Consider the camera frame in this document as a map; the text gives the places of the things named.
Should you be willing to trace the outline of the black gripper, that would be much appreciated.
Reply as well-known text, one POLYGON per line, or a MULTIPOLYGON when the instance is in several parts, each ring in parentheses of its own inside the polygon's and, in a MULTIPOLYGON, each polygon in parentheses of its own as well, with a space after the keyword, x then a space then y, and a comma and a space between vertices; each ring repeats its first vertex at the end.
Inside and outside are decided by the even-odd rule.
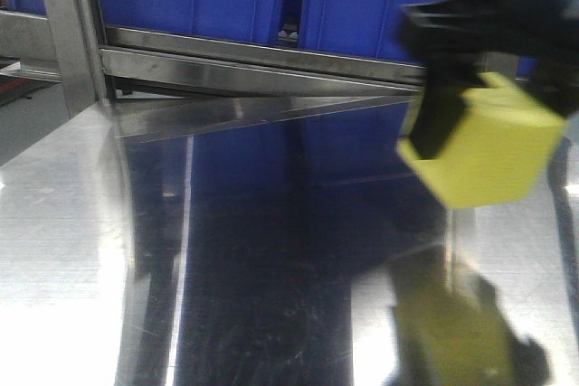
POLYGON ((578 0, 443 0, 403 7, 400 44, 424 63, 408 139, 434 159, 458 126, 462 94, 483 88, 478 58, 498 52, 535 60, 528 90, 563 116, 578 111, 578 0))

